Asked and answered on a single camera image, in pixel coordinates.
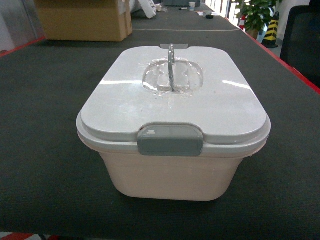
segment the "potted plant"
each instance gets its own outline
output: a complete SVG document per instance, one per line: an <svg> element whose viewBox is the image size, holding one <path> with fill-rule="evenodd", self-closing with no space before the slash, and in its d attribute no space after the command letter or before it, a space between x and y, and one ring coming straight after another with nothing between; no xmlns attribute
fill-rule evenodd
<svg viewBox="0 0 320 240"><path fill-rule="evenodd" d="M244 0L237 0L238 6L242 6L238 19L241 16L246 16L245 31L254 39L257 39L258 33L265 25L269 25L272 17L271 11L274 12L276 3L281 3L283 0L250 0L242 4Z"/></svg>

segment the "traffic cone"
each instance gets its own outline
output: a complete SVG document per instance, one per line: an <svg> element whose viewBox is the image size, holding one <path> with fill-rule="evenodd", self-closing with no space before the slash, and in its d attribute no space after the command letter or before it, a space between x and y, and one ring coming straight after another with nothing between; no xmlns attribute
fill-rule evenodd
<svg viewBox="0 0 320 240"><path fill-rule="evenodd" d="M278 33L278 26L279 26L279 12L277 11L269 24L268 30L264 36L262 41L262 45L265 46L267 49L274 49L278 47L276 44L277 40L277 33Z"/></svg>
<svg viewBox="0 0 320 240"><path fill-rule="evenodd" d="M245 23L246 23L246 16L242 15L240 23L239 23L239 28L242 31L245 30Z"/></svg>

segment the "yellow and black cone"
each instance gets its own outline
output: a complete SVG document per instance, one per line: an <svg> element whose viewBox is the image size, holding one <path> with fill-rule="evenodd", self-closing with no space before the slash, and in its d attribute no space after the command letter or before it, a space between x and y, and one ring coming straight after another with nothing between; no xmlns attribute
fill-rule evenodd
<svg viewBox="0 0 320 240"><path fill-rule="evenodd" d="M279 26L279 12L277 11L273 16L269 24L268 30L262 41L262 45L268 49L274 49L278 47L278 45L276 44L278 26Z"/></svg>

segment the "gray latch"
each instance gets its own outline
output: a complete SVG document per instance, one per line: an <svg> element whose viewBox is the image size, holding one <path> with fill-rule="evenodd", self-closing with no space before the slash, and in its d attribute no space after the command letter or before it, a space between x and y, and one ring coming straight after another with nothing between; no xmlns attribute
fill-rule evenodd
<svg viewBox="0 0 320 240"><path fill-rule="evenodd" d="M195 157L201 154L203 135L189 125L152 125L138 133L138 149L145 156Z"/></svg>

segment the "container base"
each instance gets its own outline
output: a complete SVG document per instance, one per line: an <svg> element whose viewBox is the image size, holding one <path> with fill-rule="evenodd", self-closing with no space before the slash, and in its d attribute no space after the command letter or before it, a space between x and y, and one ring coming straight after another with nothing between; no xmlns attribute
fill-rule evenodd
<svg viewBox="0 0 320 240"><path fill-rule="evenodd" d="M243 158L99 153L114 186L129 197L211 201L228 189Z"/></svg>

